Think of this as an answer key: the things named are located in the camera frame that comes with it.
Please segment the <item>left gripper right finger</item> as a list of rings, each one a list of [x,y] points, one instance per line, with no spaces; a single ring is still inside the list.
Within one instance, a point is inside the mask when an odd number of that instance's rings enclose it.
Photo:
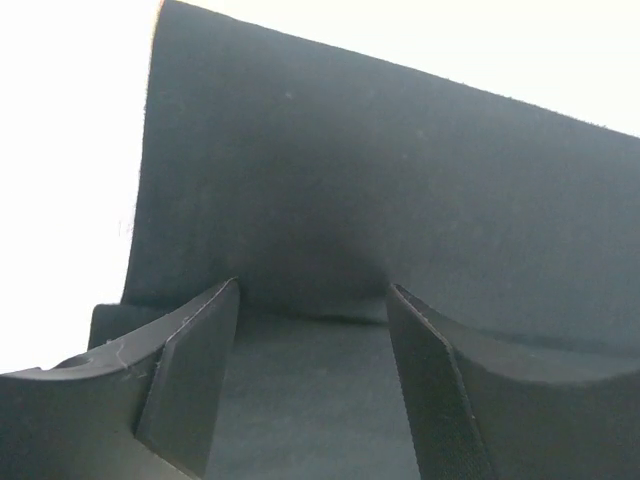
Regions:
[[[462,325],[387,293],[424,479],[635,479],[639,359]]]

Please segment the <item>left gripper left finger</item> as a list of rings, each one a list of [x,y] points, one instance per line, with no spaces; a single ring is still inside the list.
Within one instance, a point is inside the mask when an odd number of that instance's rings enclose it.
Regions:
[[[4,374],[2,477],[206,477],[239,304],[229,279],[55,368]]]

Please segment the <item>black t shirt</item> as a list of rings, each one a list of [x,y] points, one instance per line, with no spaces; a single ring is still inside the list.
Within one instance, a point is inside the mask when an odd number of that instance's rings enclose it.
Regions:
[[[127,276],[94,339],[229,279],[210,477],[422,479],[389,288],[639,359],[639,141],[165,1]]]

